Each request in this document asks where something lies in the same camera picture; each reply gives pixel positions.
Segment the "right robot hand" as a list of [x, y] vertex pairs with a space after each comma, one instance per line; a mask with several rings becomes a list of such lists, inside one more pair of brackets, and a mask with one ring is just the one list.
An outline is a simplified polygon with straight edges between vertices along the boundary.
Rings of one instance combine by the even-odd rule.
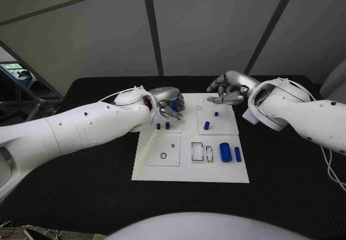
[[209, 96], [206, 100], [218, 105], [238, 105], [252, 94], [260, 83], [250, 75], [229, 70], [214, 80], [206, 88], [208, 92], [218, 89], [218, 97]]

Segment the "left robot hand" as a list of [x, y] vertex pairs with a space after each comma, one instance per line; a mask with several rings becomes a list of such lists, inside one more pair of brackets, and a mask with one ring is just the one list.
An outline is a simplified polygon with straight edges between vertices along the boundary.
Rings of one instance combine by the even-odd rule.
[[165, 86], [152, 89], [150, 94], [154, 97], [160, 115], [166, 118], [182, 119], [180, 111], [186, 109], [185, 97], [176, 87]]

